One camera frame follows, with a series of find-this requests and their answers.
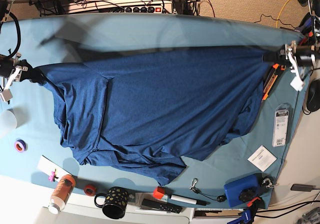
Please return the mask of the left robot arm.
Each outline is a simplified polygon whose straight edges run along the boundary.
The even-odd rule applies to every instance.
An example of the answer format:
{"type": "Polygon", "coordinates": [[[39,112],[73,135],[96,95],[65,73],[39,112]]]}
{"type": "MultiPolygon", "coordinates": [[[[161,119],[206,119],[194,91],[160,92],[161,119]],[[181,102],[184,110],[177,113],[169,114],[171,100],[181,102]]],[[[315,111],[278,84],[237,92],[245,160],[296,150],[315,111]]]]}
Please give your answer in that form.
{"type": "Polygon", "coordinates": [[[308,6],[308,13],[293,30],[303,35],[302,40],[292,41],[279,50],[263,55],[263,61],[287,67],[313,67],[320,60],[320,0],[298,0],[308,6]]]}

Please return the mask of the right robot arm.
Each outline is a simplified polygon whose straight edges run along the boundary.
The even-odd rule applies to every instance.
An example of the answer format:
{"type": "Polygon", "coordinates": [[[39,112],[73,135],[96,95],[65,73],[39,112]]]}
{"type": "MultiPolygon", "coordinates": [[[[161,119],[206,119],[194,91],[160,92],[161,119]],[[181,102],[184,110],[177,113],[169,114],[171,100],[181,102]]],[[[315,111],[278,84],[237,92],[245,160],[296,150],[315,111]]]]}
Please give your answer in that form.
{"type": "Polygon", "coordinates": [[[18,18],[12,12],[14,1],[0,0],[0,76],[16,82],[40,83],[44,78],[42,73],[19,54],[22,34],[18,18]]]}

